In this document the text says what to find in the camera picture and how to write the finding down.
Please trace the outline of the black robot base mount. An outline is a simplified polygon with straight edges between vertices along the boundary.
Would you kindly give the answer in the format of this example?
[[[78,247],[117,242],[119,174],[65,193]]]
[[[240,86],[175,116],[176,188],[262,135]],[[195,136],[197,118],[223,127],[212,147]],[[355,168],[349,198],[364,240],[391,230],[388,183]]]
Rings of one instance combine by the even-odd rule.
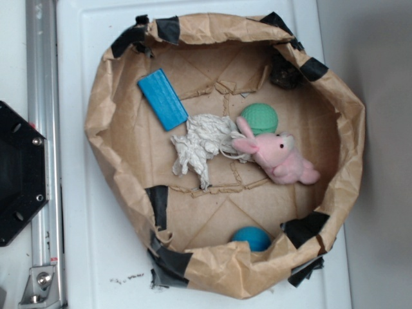
[[[11,244],[48,201],[46,140],[1,102],[1,246]]]

